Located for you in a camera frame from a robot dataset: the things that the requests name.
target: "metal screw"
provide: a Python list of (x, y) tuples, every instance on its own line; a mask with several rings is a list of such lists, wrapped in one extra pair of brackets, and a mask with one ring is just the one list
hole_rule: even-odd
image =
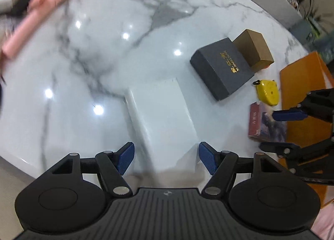
[(113, 189), (113, 192), (117, 195), (125, 195), (130, 192), (130, 189), (126, 186), (117, 186)]
[(211, 196), (218, 195), (221, 192), (220, 189), (218, 187), (215, 187), (215, 186), (207, 187), (204, 191), (205, 191), (205, 193), (207, 193), (208, 195), (211, 195)]

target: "beige floor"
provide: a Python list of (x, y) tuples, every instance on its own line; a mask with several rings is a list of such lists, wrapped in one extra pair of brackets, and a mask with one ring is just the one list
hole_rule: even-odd
[(12, 240), (22, 232), (14, 202), (18, 193), (32, 181), (32, 177), (0, 157), (0, 240)]

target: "round black disc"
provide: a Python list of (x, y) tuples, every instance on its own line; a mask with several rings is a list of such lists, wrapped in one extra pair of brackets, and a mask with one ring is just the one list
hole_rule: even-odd
[(244, 222), (266, 231), (289, 232), (311, 226), (320, 209), (317, 193), (298, 178), (263, 173), (237, 184), (229, 204)]
[(104, 192), (84, 180), (38, 179), (16, 198), (22, 226), (43, 233), (64, 233), (93, 223), (106, 206)]

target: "brown cardboard box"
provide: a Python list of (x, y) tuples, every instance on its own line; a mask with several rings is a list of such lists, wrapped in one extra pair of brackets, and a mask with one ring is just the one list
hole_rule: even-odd
[(254, 72), (265, 69), (273, 63), (273, 57), (262, 34), (244, 30), (233, 44), (241, 52)]

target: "black box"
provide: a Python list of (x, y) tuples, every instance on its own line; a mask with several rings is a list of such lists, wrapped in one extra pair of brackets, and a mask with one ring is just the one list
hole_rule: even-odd
[(216, 100), (222, 100), (254, 76), (229, 38), (198, 49), (190, 60)]

